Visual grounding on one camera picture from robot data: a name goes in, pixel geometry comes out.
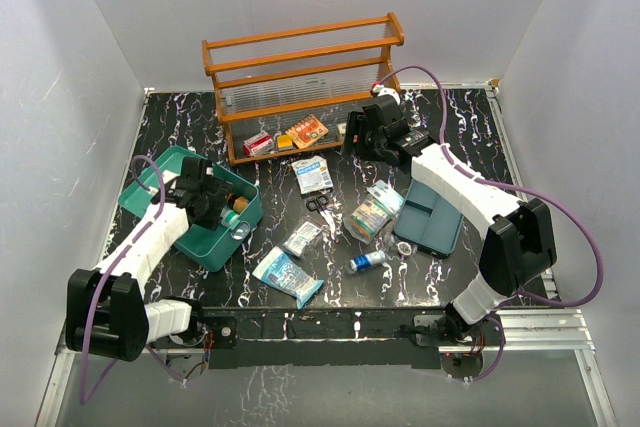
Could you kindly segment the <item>brown orange-capped syrup bottle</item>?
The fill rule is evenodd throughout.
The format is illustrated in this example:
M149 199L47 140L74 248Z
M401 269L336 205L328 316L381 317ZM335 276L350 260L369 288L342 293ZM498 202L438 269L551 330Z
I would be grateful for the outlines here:
M230 194L227 197L228 206L237 214L242 214L250 204L250 200L242 195Z

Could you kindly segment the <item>white green medicine bottle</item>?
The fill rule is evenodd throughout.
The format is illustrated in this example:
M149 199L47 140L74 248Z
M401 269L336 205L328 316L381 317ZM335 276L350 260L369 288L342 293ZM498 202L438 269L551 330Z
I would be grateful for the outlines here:
M227 229L235 229L239 224L240 215L233 209L225 207L220 214L220 224Z

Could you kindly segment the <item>white blue sachet packet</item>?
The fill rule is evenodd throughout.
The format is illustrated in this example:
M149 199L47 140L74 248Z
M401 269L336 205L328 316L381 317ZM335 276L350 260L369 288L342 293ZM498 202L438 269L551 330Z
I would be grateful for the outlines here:
M292 162L291 167L302 195L333 187L327 161L321 156Z

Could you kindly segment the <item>green medicine kit box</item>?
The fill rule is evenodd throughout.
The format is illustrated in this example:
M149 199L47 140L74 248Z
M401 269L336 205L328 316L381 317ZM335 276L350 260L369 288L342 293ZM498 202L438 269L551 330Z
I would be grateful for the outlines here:
M219 271L263 217L259 188L180 146L156 159L168 204L186 210L189 230L174 247L201 267Z

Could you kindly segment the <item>bagged white gauze pads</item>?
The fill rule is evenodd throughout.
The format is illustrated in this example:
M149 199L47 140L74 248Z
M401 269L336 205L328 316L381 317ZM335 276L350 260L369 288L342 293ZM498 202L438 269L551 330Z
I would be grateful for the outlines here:
M280 243L279 247L288 255L302 258L322 237L322 227L307 218L301 219L291 234Z

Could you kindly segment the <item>blue white mask packet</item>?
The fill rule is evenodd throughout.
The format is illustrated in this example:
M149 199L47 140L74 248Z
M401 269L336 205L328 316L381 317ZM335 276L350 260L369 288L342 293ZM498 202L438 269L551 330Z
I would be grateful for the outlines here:
M293 297L298 310L303 309L324 284L323 280L315 279L304 271L280 247L274 247L258 263L252 275Z

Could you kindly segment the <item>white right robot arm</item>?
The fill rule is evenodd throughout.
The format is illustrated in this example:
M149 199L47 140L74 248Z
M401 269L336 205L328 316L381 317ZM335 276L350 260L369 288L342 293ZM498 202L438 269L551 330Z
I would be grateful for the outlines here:
M347 116L345 154L408 168L414 181L451 204L481 235L478 272L445 307L432 330L466 344L498 306L557 261L550 209L537 198L523 201L510 189L487 185L464 167L448 145L413 129L389 91L373 96Z

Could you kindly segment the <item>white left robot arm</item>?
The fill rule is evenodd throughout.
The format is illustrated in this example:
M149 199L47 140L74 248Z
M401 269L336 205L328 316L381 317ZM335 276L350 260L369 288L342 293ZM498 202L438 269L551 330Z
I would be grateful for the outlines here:
M138 155L156 175L144 185L151 199L125 240L93 269L78 269L67 284L66 346L82 354L134 361L144 347L174 336L186 346L200 343L207 323L195 302L171 297L144 300L144 288L165 254L192 226L217 227L232 183L216 165L187 156L179 172L162 171Z

